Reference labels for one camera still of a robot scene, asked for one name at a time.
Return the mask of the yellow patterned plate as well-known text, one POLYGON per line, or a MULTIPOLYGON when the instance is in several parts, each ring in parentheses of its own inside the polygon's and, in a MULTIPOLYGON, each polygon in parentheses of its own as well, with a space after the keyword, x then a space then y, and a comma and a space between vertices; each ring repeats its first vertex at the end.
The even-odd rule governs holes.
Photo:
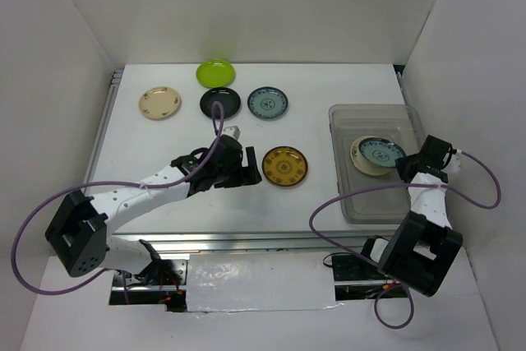
POLYGON ((292 188, 300 185, 308 175, 305 155, 291 146, 276 146, 269 150, 261 162, 265 179, 276 187, 292 188))

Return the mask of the large blue floral plate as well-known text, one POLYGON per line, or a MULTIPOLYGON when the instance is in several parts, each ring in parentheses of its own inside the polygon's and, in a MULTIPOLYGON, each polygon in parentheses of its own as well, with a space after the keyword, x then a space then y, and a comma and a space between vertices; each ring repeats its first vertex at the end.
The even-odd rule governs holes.
POLYGON ((372 164, 393 169, 398 159, 407 155, 402 147, 380 137, 368 137, 358 144, 359 153, 372 164))

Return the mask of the small blue floral plate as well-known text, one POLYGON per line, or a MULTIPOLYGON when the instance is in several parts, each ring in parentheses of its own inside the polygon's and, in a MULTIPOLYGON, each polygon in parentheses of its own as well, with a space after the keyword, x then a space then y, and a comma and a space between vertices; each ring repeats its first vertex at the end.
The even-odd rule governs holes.
POLYGON ((249 94, 247 107, 256 118, 274 120, 287 112, 288 97, 278 88, 262 86, 249 94))

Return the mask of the cream plate black top mark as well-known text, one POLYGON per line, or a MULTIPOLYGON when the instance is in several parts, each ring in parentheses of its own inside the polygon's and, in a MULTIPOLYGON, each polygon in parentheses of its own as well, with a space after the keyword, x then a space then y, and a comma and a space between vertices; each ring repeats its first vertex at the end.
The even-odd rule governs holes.
POLYGON ((353 162, 354 167, 360 173, 371 177, 380 177, 388 174, 390 172, 390 168, 383 168, 381 166, 373 164, 360 153, 359 144, 367 138, 372 138, 372 136, 361 136, 358 139, 356 139, 351 145, 350 158, 353 162))

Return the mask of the cream plate with brown flowers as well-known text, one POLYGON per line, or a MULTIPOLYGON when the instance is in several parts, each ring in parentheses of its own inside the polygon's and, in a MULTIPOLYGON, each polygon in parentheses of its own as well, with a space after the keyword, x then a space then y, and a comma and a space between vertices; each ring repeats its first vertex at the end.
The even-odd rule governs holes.
POLYGON ((138 101, 141 115, 150 120, 173 116, 182 103, 181 95, 171 87, 158 86, 144 92, 138 101))

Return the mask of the green plate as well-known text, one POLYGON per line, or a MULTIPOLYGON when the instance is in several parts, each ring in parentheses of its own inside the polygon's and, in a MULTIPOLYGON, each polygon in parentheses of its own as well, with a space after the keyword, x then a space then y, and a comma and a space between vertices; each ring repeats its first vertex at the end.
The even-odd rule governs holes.
POLYGON ((196 69, 197 81, 209 89, 229 85, 235 77, 233 65, 220 58, 207 60, 196 69))

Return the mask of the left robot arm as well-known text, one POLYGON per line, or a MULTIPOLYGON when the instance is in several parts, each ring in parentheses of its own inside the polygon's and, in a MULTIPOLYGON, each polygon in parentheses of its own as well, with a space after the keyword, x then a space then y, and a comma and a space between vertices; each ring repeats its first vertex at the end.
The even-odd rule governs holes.
POLYGON ((72 278, 100 267, 153 284, 172 264, 150 242, 117 238, 117 230, 152 210, 211 188, 251 186, 261 180, 254 148, 222 135, 216 147, 182 155, 136 187, 93 196, 80 189, 67 193, 45 237, 72 278))

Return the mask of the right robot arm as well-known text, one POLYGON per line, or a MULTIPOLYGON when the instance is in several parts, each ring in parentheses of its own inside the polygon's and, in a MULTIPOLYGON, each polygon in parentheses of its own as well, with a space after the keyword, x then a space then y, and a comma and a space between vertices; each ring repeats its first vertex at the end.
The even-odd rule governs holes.
POLYGON ((410 209, 391 239, 366 241, 358 258, 363 276, 383 274, 428 297, 439 289, 463 244, 445 208, 445 167, 453 153, 449 142, 429 135, 418 153, 395 161, 410 209))

